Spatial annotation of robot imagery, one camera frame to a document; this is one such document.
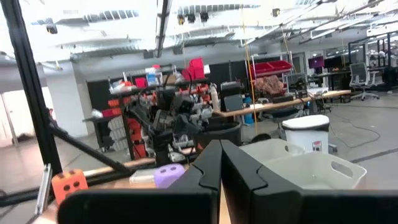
computer screen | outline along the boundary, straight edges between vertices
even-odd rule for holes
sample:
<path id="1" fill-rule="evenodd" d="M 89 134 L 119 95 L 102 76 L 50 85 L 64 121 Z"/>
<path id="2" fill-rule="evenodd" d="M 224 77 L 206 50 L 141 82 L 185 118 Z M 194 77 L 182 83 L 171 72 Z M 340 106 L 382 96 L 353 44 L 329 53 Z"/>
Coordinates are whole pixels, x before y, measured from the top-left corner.
<path id="1" fill-rule="evenodd" d="M 310 68 L 320 68 L 325 65 L 323 56 L 315 57 L 315 58 L 310 58 L 308 60 L 308 64 Z"/>
<path id="2" fill-rule="evenodd" d="M 325 59 L 325 68 L 341 68 L 343 60 L 341 56 Z"/>

orange box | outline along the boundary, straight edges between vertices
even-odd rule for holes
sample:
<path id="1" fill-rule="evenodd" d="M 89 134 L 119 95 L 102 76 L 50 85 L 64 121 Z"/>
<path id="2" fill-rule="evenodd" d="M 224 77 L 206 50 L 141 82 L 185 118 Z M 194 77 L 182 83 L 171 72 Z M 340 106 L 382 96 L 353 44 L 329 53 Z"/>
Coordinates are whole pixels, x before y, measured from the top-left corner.
<path id="1" fill-rule="evenodd" d="M 75 169 L 55 175 L 51 180 L 57 205 L 65 200 L 70 194 L 88 189 L 87 180 L 82 170 Z"/>

white container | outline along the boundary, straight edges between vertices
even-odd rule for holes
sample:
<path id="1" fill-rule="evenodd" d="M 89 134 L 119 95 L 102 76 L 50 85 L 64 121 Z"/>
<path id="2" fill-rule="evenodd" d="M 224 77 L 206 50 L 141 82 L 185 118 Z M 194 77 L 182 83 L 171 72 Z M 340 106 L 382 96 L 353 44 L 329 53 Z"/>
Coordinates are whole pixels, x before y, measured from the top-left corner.
<path id="1" fill-rule="evenodd" d="M 365 188 L 365 168 L 330 154 L 285 157 L 268 162 L 266 167 L 303 189 Z"/>
<path id="2" fill-rule="evenodd" d="M 261 164 L 266 164 L 266 162 L 275 159 L 292 157 L 304 153 L 302 147 L 295 146 L 281 139 L 268 139 L 241 146 L 240 148 Z"/>
<path id="3" fill-rule="evenodd" d="M 329 118 L 325 115 L 311 115 L 282 122 L 286 140 L 303 147 L 305 152 L 320 151 L 329 154 Z"/>

wire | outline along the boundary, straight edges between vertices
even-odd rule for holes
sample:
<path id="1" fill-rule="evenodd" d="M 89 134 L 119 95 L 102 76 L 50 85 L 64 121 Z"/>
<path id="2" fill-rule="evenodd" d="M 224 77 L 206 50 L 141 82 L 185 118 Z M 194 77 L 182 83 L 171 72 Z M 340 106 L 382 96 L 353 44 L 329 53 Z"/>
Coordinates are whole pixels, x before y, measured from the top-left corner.
<path id="1" fill-rule="evenodd" d="M 243 34 L 245 35 L 246 33 L 246 26 L 244 25 L 244 16 L 243 16 L 243 4 L 242 4 L 242 26 L 243 26 Z M 248 40 L 244 40 L 244 49 L 246 51 L 246 60 L 248 61 L 248 70 L 249 70 L 249 76 L 250 76 L 250 85 L 251 85 L 251 95 L 252 95 L 252 100 L 254 102 L 254 87 L 253 87 L 253 77 L 251 73 L 251 68 L 250 68 L 250 58 L 249 58 L 249 50 L 248 50 Z M 254 111 L 254 127 L 256 129 L 256 135 L 258 134 L 258 129 L 257 129 L 257 116 L 256 116 L 256 104 L 253 104 L 253 111 Z"/>
<path id="2" fill-rule="evenodd" d="M 2 194 L 1 197 L 6 197 L 7 193 L 6 191 L 4 191 L 3 189 L 0 189 L 0 193 Z M 2 214 L 0 214 L 0 221 L 6 216 L 8 215 L 8 213 L 10 213 L 11 211 L 13 211 L 19 204 L 16 205 L 11 205 L 5 212 L 3 212 Z"/>
<path id="3" fill-rule="evenodd" d="M 362 129 L 362 130 L 365 130 L 365 131 L 370 131 L 370 132 L 373 132 L 374 134 L 377 134 L 377 137 L 376 137 L 375 139 L 372 139 L 372 140 L 363 142 L 363 143 L 358 144 L 358 145 L 355 145 L 355 146 L 349 146 L 349 145 L 347 145 L 347 143 L 345 143 L 342 139 L 340 139 L 340 138 L 336 135 L 335 131 L 333 130 L 333 128 L 332 128 L 332 126 L 331 126 L 331 124 L 330 124 L 330 129 L 331 129 L 331 131 L 333 132 L 333 134 L 336 136 L 336 138 L 339 139 L 345 146 L 347 146 L 347 147 L 350 148 L 350 149 L 354 149 L 354 148 L 356 148 L 356 147 L 364 146 L 364 145 L 369 144 L 369 143 L 371 143 L 371 142 L 375 142 L 375 141 L 379 140 L 379 138 L 381 137 L 380 133 L 378 133 L 377 131 L 373 131 L 372 129 L 368 129 L 368 128 L 358 127 L 358 126 L 354 125 L 354 124 L 351 122 L 350 119 L 343 118 L 343 117 L 338 116 L 338 115 L 333 114 L 333 113 L 331 113 L 331 114 L 332 114 L 333 116 L 336 116 L 336 117 L 338 117 L 338 118 L 341 118 L 341 119 L 343 119 L 343 120 L 349 122 L 354 128 Z"/>
<path id="4" fill-rule="evenodd" d="M 287 46 L 286 35 L 285 35 L 285 32 L 284 32 L 284 29 L 282 28 L 282 26 L 280 27 L 280 29 L 282 30 L 282 35 L 283 35 L 283 37 L 284 37 L 284 43 L 285 43 L 285 46 L 286 46 L 286 51 L 289 53 L 289 48 L 288 48 L 288 46 Z M 296 67 L 295 67 L 294 64 L 293 64 L 293 59 L 291 58 L 290 60 L 292 61 L 294 73 L 297 73 Z"/>

metal pole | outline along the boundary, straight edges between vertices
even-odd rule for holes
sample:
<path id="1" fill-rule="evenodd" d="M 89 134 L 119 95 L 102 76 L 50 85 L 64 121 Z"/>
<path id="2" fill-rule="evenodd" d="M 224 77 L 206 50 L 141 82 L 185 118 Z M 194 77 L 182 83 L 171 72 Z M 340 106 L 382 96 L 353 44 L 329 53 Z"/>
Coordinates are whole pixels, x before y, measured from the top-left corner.
<path id="1" fill-rule="evenodd" d="M 348 63 L 351 64 L 351 43 L 348 43 Z"/>
<path id="2" fill-rule="evenodd" d="M 377 40 L 377 54 L 380 52 L 380 40 Z M 377 56 L 377 66 L 380 67 L 380 55 Z"/>
<path id="3" fill-rule="evenodd" d="M 49 130 L 49 113 L 45 107 L 40 78 L 37 74 L 21 6 L 18 0 L 1 0 L 1 6 L 7 20 L 19 75 L 25 90 L 43 163 L 51 164 L 54 175 L 61 173 L 62 166 L 54 136 Z"/>
<path id="4" fill-rule="evenodd" d="M 389 67 L 391 67 L 391 33 L 387 34 L 387 64 Z"/>
<path id="5" fill-rule="evenodd" d="M 15 134 L 14 125 L 12 125 L 10 111 L 8 110 L 6 98 L 4 97 L 4 93 L 1 93 L 1 100 L 2 100 L 2 104 L 4 106 L 4 109 L 6 110 L 8 125 L 10 126 L 11 135 L 12 135 L 12 142 L 14 143 L 15 146 L 18 146 L 19 143 L 18 143 L 17 135 Z"/>

